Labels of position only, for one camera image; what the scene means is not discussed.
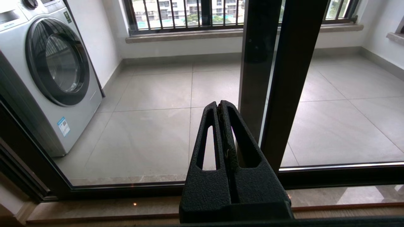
black clamp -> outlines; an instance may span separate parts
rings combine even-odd
[[[210,126],[216,170],[202,170]],[[230,102],[204,109],[179,214],[181,223],[293,219],[288,195]]]

energy label sticker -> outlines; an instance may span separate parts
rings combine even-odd
[[[62,117],[62,119],[60,119],[57,125],[59,126],[59,129],[62,132],[63,137],[66,137],[66,135],[70,132],[70,127],[67,124],[65,117]]]

control panel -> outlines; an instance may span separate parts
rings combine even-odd
[[[63,0],[0,0],[0,32],[65,7]]]
[[[16,0],[28,20],[39,14],[49,14],[65,7],[63,0]]]
[[[15,1],[1,1],[0,32],[27,21],[27,17],[25,17]]]

metal window grille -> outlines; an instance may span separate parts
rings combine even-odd
[[[245,0],[123,0],[130,34],[243,28]],[[359,0],[329,0],[323,24],[351,23]],[[282,1],[282,22],[285,0]]]

sticker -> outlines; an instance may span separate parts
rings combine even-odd
[[[69,13],[66,11],[66,12],[64,12],[63,14],[64,14],[65,17],[66,17],[67,22],[68,22],[68,23],[71,23],[71,22],[72,22],[72,19],[70,19]]]
[[[62,119],[60,119],[57,125],[59,126],[59,129],[62,132],[63,137],[66,137],[66,135],[70,132],[70,127],[67,124],[65,117],[62,117]]]

